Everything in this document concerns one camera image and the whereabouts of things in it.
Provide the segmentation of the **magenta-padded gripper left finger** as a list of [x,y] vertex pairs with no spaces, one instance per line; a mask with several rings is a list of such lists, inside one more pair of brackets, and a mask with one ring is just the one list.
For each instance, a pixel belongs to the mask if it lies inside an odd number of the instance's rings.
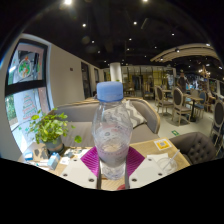
[[84,188],[101,188],[100,160],[95,147],[88,150],[80,159],[71,159],[61,173],[61,177]]

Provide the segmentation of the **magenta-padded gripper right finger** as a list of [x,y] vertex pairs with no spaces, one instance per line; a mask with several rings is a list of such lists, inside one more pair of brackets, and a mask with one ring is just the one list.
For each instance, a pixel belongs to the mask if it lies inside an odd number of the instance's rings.
[[145,158],[134,148],[129,148],[125,170],[126,189],[140,188],[165,176],[153,158]]

